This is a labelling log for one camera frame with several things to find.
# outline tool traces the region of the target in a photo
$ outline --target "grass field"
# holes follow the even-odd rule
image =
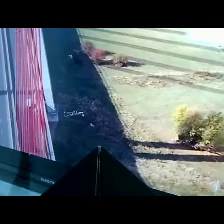
[[[220,180],[216,195],[224,195],[223,157],[180,148],[171,121],[180,104],[224,112],[223,52],[194,43],[184,29],[78,30],[82,41],[142,63],[99,69],[144,181],[178,195],[214,195]]]

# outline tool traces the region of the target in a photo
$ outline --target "bush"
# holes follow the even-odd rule
[[[113,64],[118,67],[127,66],[128,58],[124,55],[114,55]]]
[[[213,112],[205,119],[202,142],[209,146],[224,146],[224,116],[222,113]]]
[[[90,41],[86,41],[83,43],[83,46],[82,46],[82,49],[83,51],[88,54],[88,55],[91,55],[92,51],[94,50],[94,45],[92,42]]]
[[[102,60],[105,59],[105,51],[95,49],[95,50],[92,51],[91,58],[97,64],[100,64],[102,62]]]
[[[188,105],[179,106],[173,114],[178,140],[197,144],[202,140],[204,119],[201,113],[192,110]]]

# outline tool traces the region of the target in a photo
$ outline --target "black triangular object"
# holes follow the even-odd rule
[[[105,149],[95,149],[43,196],[172,196],[149,188]]]
[[[95,149],[42,196],[94,196],[98,150]]]

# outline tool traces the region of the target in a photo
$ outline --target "dirt ground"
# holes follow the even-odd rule
[[[94,40],[98,36],[102,39],[105,35],[106,40],[109,38],[116,41],[116,37],[120,41],[117,33],[112,37],[111,34],[106,36],[105,33],[97,34],[96,31],[87,29],[83,32],[84,38],[88,36],[87,39],[100,49],[113,50],[131,57],[137,55],[141,60],[153,60],[156,56],[154,52],[146,52],[147,49],[136,49],[131,45],[115,46],[114,42]],[[137,37],[129,36],[127,29],[123,32],[127,35],[123,40],[125,43],[142,44],[142,40],[140,42]],[[146,30],[142,31],[142,35],[143,33],[144,38],[155,35]],[[159,38],[166,38],[164,33],[160,35],[163,36]],[[179,46],[178,50],[188,56],[191,53],[198,54],[205,60],[214,59],[221,63],[223,59],[220,52],[210,52],[208,49],[199,51],[195,48],[191,52],[190,47],[184,49]],[[194,61],[196,59],[183,62],[183,59],[175,58],[175,55],[171,60],[171,56],[160,56],[153,64],[146,61],[148,64],[140,67],[100,66],[102,78],[110,90],[125,135],[130,140],[138,172],[149,186],[177,195],[224,195],[223,157],[177,145],[171,120],[172,113],[180,104],[196,106],[205,114],[210,111],[224,112],[224,68],[222,65],[215,66],[214,61],[211,62],[213,65],[205,66]],[[170,67],[165,68],[164,64],[160,66],[158,62],[161,60],[166,64],[170,63]],[[125,165],[132,170],[128,160]]]

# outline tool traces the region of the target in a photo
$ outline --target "shrub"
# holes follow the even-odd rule
[[[92,42],[86,41],[83,43],[82,49],[86,54],[91,55],[92,51],[94,50],[94,45]]]
[[[224,116],[222,113],[213,112],[205,119],[202,142],[209,146],[224,146]]]
[[[204,119],[201,113],[192,110],[188,105],[179,106],[173,114],[178,140],[197,144],[202,139]]]
[[[95,49],[95,50],[92,51],[91,58],[97,64],[100,64],[102,62],[102,60],[105,59],[105,51]]]
[[[118,67],[127,66],[128,58],[124,55],[114,55],[113,64]]]

